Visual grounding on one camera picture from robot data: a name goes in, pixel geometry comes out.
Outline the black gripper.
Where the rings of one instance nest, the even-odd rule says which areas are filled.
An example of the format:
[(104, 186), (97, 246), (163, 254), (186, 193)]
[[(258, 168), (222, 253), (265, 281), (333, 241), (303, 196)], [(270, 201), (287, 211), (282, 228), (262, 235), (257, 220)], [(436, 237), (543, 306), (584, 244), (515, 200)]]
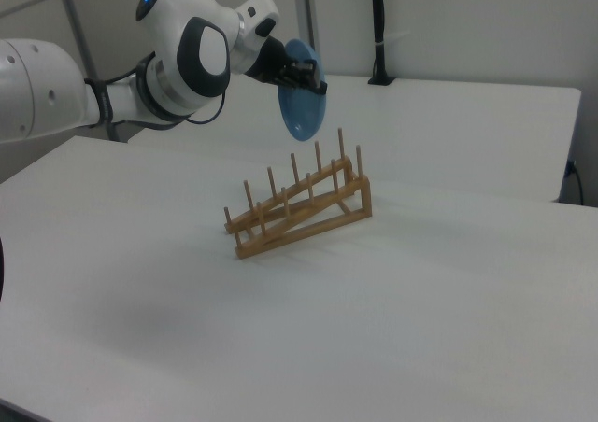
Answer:
[(316, 60), (298, 62), (287, 53), (283, 43), (272, 36), (265, 39), (256, 61), (245, 75), (262, 83), (315, 94), (325, 94), (328, 89)]

